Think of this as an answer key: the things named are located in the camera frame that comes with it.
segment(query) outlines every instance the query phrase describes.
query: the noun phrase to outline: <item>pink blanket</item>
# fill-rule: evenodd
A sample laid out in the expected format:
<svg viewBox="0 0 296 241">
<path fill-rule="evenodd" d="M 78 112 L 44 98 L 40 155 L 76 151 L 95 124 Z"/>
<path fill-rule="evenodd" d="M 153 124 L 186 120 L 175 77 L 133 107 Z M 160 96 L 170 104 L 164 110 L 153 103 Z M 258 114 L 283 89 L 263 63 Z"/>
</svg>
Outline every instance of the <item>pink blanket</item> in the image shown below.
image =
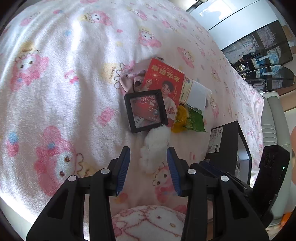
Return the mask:
<svg viewBox="0 0 296 241">
<path fill-rule="evenodd" d="M 147 133 L 132 134 L 119 75 L 153 56 L 212 91 L 208 133 L 172 133 L 189 163 L 203 160 L 211 128 L 238 120 L 258 173 L 263 99 L 230 66 L 209 33 L 166 0 L 46 0 L 26 8 L 0 37 L 0 196 L 33 223 L 70 175 L 106 167 L 123 146 L 131 163 L 112 214 L 140 205 L 184 212 L 166 160 L 139 169 Z"/>
</svg>

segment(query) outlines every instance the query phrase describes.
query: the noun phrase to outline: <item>fluffy white pompom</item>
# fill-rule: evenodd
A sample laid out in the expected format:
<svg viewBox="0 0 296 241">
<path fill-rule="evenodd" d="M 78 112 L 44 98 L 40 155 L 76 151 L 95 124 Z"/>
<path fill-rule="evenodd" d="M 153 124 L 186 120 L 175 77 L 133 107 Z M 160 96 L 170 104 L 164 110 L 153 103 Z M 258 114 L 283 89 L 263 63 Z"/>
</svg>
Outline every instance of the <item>fluffy white pompom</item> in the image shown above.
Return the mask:
<svg viewBox="0 0 296 241">
<path fill-rule="evenodd" d="M 166 152 L 169 147 L 170 128 L 160 126 L 151 129 L 141 148 L 140 167 L 148 173 L 154 173 L 162 162 L 166 162 Z"/>
</svg>

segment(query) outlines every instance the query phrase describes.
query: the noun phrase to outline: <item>orange object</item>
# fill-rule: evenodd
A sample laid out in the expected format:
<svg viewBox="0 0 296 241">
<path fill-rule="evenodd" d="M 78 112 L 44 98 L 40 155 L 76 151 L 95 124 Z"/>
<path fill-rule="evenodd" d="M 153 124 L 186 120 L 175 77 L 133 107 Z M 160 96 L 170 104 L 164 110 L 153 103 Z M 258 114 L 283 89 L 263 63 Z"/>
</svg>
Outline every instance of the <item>orange object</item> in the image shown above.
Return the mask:
<svg viewBox="0 0 296 241">
<path fill-rule="evenodd" d="M 187 121 L 187 111 L 184 108 L 184 106 L 179 105 L 176 120 L 172 128 L 172 132 L 178 133 L 186 130 L 186 128 L 184 127 L 186 125 L 186 121 Z"/>
<path fill-rule="evenodd" d="M 283 218 L 281 219 L 281 226 L 284 226 L 288 219 L 290 218 L 292 213 L 286 213 L 283 215 Z"/>
</svg>

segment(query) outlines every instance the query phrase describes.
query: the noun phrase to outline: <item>photo of young man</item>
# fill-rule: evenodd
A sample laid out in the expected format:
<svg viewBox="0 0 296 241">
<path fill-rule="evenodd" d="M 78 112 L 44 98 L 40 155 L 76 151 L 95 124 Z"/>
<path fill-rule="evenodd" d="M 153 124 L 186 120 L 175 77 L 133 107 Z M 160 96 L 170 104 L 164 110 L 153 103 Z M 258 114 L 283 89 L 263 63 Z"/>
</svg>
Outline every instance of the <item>photo of young man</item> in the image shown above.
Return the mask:
<svg viewBox="0 0 296 241">
<path fill-rule="evenodd" d="M 141 91 L 147 91 L 152 84 L 152 80 L 147 80 L 146 84 L 141 88 Z M 177 114 L 177 108 L 175 102 L 168 96 L 174 91 L 174 85 L 172 82 L 165 80 L 162 83 L 161 93 L 163 95 L 163 102 L 165 104 L 165 111 L 168 117 L 168 126 L 173 126 L 174 120 Z"/>
</svg>

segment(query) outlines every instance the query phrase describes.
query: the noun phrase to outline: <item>red photo card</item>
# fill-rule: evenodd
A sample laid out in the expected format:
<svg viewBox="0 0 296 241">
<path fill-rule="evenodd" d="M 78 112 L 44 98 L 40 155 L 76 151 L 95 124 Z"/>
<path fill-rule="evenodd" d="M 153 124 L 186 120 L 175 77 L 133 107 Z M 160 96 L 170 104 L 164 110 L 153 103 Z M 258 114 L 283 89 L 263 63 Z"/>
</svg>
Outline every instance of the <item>red photo card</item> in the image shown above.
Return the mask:
<svg viewBox="0 0 296 241">
<path fill-rule="evenodd" d="M 159 110 L 155 96 L 139 97 L 132 106 L 135 116 L 152 122 L 160 122 Z"/>
<path fill-rule="evenodd" d="M 140 91 L 161 90 L 168 117 L 168 127 L 173 126 L 177 115 L 184 77 L 182 72 L 153 58 L 140 89 Z"/>
</svg>

